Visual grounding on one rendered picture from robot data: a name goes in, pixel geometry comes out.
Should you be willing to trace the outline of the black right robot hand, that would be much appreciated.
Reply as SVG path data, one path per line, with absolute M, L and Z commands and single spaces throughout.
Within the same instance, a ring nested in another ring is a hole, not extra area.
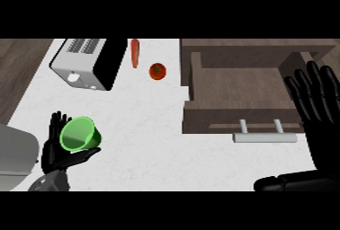
M 254 191 L 340 191 L 340 82 L 328 66 L 307 61 L 307 71 L 285 76 L 301 118 L 316 169 L 270 176 L 254 182 Z

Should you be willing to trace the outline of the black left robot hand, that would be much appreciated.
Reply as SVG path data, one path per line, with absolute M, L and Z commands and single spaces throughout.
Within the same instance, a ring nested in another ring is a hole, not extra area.
M 76 153 L 65 150 L 59 143 L 59 134 L 72 118 L 60 112 L 53 112 L 48 123 L 48 137 L 42 146 L 41 169 L 42 173 L 60 170 L 65 171 L 70 166 L 84 163 L 93 154 L 100 151 L 99 147 L 82 150 Z

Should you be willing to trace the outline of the green cup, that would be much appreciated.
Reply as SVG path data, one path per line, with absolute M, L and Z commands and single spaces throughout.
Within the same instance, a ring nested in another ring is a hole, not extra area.
M 76 117 L 66 123 L 59 134 L 59 144 L 70 152 L 99 146 L 100 134 L 88 117 Z

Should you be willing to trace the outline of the open brown wooden drawer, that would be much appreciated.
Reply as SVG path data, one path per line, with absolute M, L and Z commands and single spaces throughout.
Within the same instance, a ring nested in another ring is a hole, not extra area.
M 202 54 L 189 58 L 189 99 L 183 106 L 181 132 L 232 134 L 239 121 L 254 133 L 273 132 L 273 122 L 291 133 L 303 131 L 276 68 L 206 68 Z

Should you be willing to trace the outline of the grey rounded appliance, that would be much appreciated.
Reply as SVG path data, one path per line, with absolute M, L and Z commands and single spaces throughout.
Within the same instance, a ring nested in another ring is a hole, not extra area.
M 16 188 L 38 158 L 38 142 L 35 136 L 0 124 L 0 191 Z

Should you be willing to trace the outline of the brown wooden cabinet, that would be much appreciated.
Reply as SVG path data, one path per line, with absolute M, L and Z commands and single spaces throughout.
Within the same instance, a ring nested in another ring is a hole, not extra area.
M 190 54 L 205 68 L 277 67 L 288 55 L 306 52 L 319 61 L 337 45 L 334 39 L 180 39 L 180 85 L 189 85 Z

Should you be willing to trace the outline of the white toaster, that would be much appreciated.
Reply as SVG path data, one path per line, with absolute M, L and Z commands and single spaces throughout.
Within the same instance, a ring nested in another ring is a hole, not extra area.
M 125 48 L 127 39 L 66 39 L 48 68 L 70 87 L 109 91 Z

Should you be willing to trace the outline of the red tomato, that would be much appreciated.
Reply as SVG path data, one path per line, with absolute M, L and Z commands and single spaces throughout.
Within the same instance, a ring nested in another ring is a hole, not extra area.
M 165 67 L 161 63 L 150 65 L 149 75 L 153 80 L 161 80 L 165 77 Z

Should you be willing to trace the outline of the orange carrot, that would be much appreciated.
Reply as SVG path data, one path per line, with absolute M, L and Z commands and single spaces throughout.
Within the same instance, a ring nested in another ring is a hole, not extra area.
M 131 65 L 133 65 L 133 68 L 137 68 L 137 59 L 138 59 L 138 40 L 137 39 L 131 39 L 130 49 L 131 49 Z

